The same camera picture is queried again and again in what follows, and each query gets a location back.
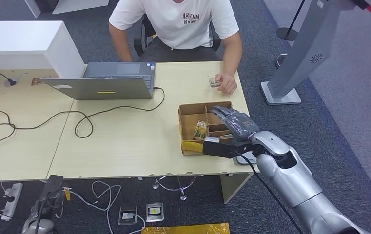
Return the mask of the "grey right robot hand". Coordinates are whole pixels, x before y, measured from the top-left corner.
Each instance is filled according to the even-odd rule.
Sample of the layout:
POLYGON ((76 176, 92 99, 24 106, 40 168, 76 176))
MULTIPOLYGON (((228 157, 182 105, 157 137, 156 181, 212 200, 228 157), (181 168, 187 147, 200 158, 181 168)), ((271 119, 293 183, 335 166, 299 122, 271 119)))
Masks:
POLYGON ((245 142, 260 131, 259 126, 244 112, 219 105, 215 105, 209 112, 221 120, 238 142, 245 142))

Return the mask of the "person's left hand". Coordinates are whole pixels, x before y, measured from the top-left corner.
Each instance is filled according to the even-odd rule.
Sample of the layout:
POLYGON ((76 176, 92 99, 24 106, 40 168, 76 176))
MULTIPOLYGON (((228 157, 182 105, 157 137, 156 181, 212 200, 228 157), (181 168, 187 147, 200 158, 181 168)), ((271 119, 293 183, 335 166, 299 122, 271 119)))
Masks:
POLYGON ((235 81, 234 76, 230 76, 228 74, 216 74, 215 77, 216 81, 220 82, 221 85, 217 87, 218 91, 221 91, 225 94, 233 94, 237 89, 237 83, 235 81))

